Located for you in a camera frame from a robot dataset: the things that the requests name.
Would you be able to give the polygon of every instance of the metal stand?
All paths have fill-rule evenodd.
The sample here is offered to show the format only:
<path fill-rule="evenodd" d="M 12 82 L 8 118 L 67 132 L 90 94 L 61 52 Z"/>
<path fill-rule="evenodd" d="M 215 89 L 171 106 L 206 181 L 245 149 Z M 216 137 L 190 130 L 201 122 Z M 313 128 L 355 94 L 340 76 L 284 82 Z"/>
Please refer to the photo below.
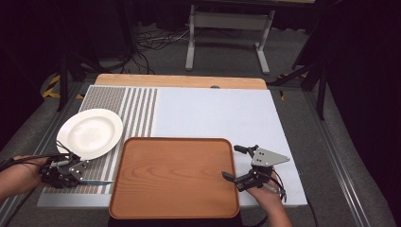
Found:
<path fill-rule="evenodd" d="M 191 6 L 189 15 L 189 43 L 186 54 L 185 70 L 191 71 L 194 66 L 195 55 L 195 27 L 231 28 L 262 30 L 259 43 L 255 43 L 255 50 L 260 62 L 263 74 L 268 74 L 270 69 L 263 51 L 269 35 L 271 23 L 274 17 L 274 10 L 269 15 L 243 15 L 230 13 L 196 12 L 195 6 Z"/>
<path fill-rule="evenodd" d="M 318 91 L 318 100 L 316 103 L 316 110 L 319 114 L 321 120 L 324 120 L 323 117 L 323 104 L 324 104 L 324 95 L 325 95 L 325 87 L 327 83 L 327 74 L 324 70 L 323 63 L 321 62 L 313 62 L 307 66 L 304 66 L 287 76 L 278 79 L 274 82 L 267 83 L 268 86 L 280 86 L 292 79 L 298 78 L 304 73 L 308 73 L 307 77 L 301 84 L 301 88 L 303 91 L 312 91 L 313 87 L 319 81 L 319 91 Z"/>

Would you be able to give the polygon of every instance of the dark background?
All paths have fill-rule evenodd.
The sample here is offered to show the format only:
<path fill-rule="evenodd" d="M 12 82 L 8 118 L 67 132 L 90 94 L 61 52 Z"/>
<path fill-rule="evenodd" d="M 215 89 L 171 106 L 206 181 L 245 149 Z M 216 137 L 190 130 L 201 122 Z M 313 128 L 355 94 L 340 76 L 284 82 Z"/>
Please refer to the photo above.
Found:
<path fill-rule="evenodd" d="M 92 5 L 88 5 L 90 1 L 81 5 L 78 1 L 63 2 L 61 14 L 68 46 L 94 62 L 126 55 L 129 45 L 118 8 L 113 7 L 115 2 L 96 1 Z M 316 6 L 327 3 L 317 1 Z M 0 148 L 41 105 L 40 88 L 58 69 L 60 33 L 52 29 L 51 22 L 35 4 L 35 1 L 7 0 L 0 6 Z M 88 10 L 88 6 L 97 8 Z M 401 225 L 395 213 L 401 205 L 398 8 L 390 2 L 345 0 L 336 9 L 338 12 L 322 17 L 319 13 L 311 15 L 309 10 L 278 9 L 273 27 L 303 28 L 311 33 L 296 64 L 324 59 L 328 84 L 347 130 L 397 224 Z M 289 10 L 296 11 L 288 17 Z M 138 3 L 133 21 L 175 30 L 187 23 L 188 12 L 188 5 Z"/>

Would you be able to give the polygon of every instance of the white metal frame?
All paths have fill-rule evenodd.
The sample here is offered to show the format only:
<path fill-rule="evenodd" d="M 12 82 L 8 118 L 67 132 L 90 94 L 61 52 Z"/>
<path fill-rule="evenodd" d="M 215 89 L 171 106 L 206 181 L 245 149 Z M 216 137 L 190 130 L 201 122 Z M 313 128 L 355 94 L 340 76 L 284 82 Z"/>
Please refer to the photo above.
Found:
<path fill-rule="evenodd" d="M 194 67 L 195 55 L 195 27 L 213 27 L 213 28 L 232 28 L 261 30 L 262 36 L 259 43 L 254 47 L 260 62 L 263 74 L 268 74 L 270 69 L 263 51 L 266 40 L 269 35 L 271 23 L 274 17 L 274 10 L 269 11 L 268 15 L 245 15 L 231 13 L 199 12 L 195 11 L 195 6 L 191 6 L 189 15 L 189 44 L 186 54 L 185 69 L 191 71 Z"/>

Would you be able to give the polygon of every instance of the table surface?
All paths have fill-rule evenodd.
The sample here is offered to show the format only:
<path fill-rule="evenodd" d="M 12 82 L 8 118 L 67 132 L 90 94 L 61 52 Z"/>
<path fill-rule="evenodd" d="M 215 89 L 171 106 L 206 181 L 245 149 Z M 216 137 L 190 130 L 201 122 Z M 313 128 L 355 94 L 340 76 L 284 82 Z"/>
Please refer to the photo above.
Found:
<path fill-rule="evenodd" d="M 217 85 L 221 89 L 209 89 L 213 85 Z M 113 96 L 119 94 L 119 97 L 124 98 L 119 98 L 118 104 L 115 104 L 116 101 L 108 95 L 109 92 L 113 92 Z M 135 103 L 139 103 L 144 108 L 135 106 Z M 150 113 L 146 108 L 150 107 L 150 110 L 152 106 L 154 111 Z M 92 108 L 114 108 L 116 113 L 121 110 L 119 115 L 126 129 L 132 131 L 122 137 L 121 143 L 133 136 L 217 137 L 228 139 L 233 145 L 243 147 L 259 145 L 260 148 L 286 155 L 291 161 L 276 166 L 288 192 L 288 202 L 285 205 L 307 204 L 305 192 L 280 119 L 275 110 L 270 91 L 267 90 L 263 79 L 100 75 L 95 85 L 89 88 L 79 111 Z M 141 113 L 139 111 L 138 113 L 131 113 L 136 112 L 136 109 L 141 109 Z M 134 120 L 131 122 L 132 115 L 135 116 L 136 114 L 141 114 L 143 121 L 147 121 L 147 123 L 134 123 Z M 116 153 L 120 151 L 121 146 L 117 144 Z M 104 166 L 105 163 L 106 166 L 109 166 L 107 173 L 104 169 L 101 170 L 103 171 L 101 180 L 114 180 L 113 174 L 109 172 L 113 172 L 113 169 L 117 167 L 117 156 L 107 157 L 103 161 L 99 161 L 98 166 Z M 235 174 L 242 176 L 247 173 L 251 168 L 251 157 L 235 152 L 234 158 Z M 67 192 L 44 191 L 39 199 L 38 206 L 107 208 L 113 187 L 105 187 L 103 189 L 82 187 L 85 192 L 81 190 L 78 193 L 68 191 L 69 189 Z M 257 205 L 254 198 L 246 192 L 239 193 L 239 204 L 241 207 Z"/>
<path fill-rule="evenodd" d="M 263 79 L 173 75 L 101 74 L 97 77 L 95 85 L 187 88 L 218 86 L 219 88 L 227 89 L 267 89 L 266 82 Z"/>
<path fill-rule="evenodd" d="M 233 154 L 231 143 L 220 138 L 128 139 L 110 214 L 117 219 L 232 218 L 239 211 L 237 190 L 221 179 L 221 170 L 235 171 Z"/>

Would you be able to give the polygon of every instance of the human hand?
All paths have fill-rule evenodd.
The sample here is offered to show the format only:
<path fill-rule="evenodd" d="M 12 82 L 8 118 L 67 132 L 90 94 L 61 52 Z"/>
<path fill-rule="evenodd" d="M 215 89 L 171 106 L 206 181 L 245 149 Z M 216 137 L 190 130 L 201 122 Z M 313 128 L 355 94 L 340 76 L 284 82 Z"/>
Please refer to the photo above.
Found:
<path fill-rule="evenodd" d="M 271 174 L 272 178 L 277 181 L 277 176 L 274 171 Z M 273 181 L 269 181 L 268 184 L 274 187 L 276 190 L 279 189 L 278 185 L 276 185 Z M 247 192 L 250 193 L 256 199 L 257 203 L 268 213 L 268 221 L 269 226 L 280 226 L 287 227 L 291 226 L 291 222 L 289 221 L 287 212 L 281 202 L 280 196 L 263 186 L 261 188 L 252 187 L 247 189 Z"/>
<path fill-rule="evenodd" d="M 30 157 L 16 156 L 14 160 Z M 11 196 L 26 193 L 38 186 L 42 180 L 39 174 L 40 166 L 44 165 L 46 158 L 32 159 L 25 164 L 17 164 L 0 172 L 0 204 Z"/>

